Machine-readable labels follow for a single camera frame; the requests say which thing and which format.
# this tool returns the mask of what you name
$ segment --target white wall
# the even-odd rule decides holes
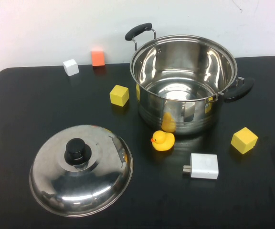
[[[235,57],[275,55],[275,0],[0,0],[0,71],[8,67],[129,62],[132,27],[153,23],[158,37],[212,39]],[[138,45],[151,39],[146,32]]]

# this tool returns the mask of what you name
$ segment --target orange cube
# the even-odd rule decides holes
[[[91,52],[92,65],[93,66],[104,66],[105,65],[105,55],[104,52]]]

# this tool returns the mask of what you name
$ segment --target white cube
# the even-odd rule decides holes
[[[78,64],[74,59],[64,61],[63,67],[68,76],[72,76],[79,73]]]

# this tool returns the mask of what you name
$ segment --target black pot handle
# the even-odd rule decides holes
[[[152,28],[152,24],[151,23],[145,23],[145,24],[141,24],[138,25],[134,28],[132,28],[126,35],[125,35],[125,40],[126,41],[133,41],[134,42],[134,48],[135,50],[137,50],[137,42],[134,40],[134,38],[138,35],[140,35],[141,33],[145,32],[145,31],[153,31],[153,39],[156,38],[156,31]]]
[[[224,101],[229,103],[243,98],[246,94],[249,93],[249,91],[251,91],[253,85],[254,78],[238,77],[236,85],[229,87],[228,90],[223,94]]]

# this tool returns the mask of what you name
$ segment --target black knob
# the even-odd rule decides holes
[[[81,165],[91,158],[91,148],[80,138],[73,138],[66,144],[65,161],[70,165]]]

